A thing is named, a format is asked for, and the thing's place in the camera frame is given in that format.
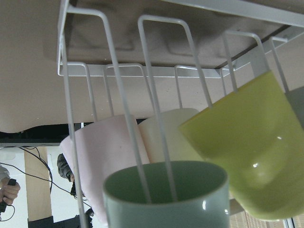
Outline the green cup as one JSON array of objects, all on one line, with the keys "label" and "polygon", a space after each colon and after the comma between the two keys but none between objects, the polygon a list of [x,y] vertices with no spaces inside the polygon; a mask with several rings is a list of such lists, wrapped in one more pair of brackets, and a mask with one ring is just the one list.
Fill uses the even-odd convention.
[{"label": "green cup", "polygon": [[151,203],[146,201],[136,167],[110,175],[104,202],[111,228],[227,228],[228,175],[200,161],[171,164],[177,200],[171,196],[163,162],[144,165]]}]

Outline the cream white cup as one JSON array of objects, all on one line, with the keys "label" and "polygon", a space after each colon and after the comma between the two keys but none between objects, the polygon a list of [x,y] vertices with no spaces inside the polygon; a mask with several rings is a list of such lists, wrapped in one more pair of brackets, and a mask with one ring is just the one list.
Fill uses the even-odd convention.
[{"label": "cream white cup", "polygon": [[[193,108],[174,109],[161,113],[170,160],[203,161],[178,129],[182,123],[198,113],[199,111]],[[156,117],[142,121],[138,127],[149,161],[151,163],[165,161]]]}]

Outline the pink cup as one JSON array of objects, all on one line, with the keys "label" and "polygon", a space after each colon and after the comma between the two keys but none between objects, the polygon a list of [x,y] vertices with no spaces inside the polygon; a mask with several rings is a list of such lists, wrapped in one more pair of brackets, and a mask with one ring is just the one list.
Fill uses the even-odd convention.
[{"label": "pink cup", "polygon": [[75,132],[81,189],[102,227],[108,227],[103,182],[136,165],[124,115],[91,123]]}]

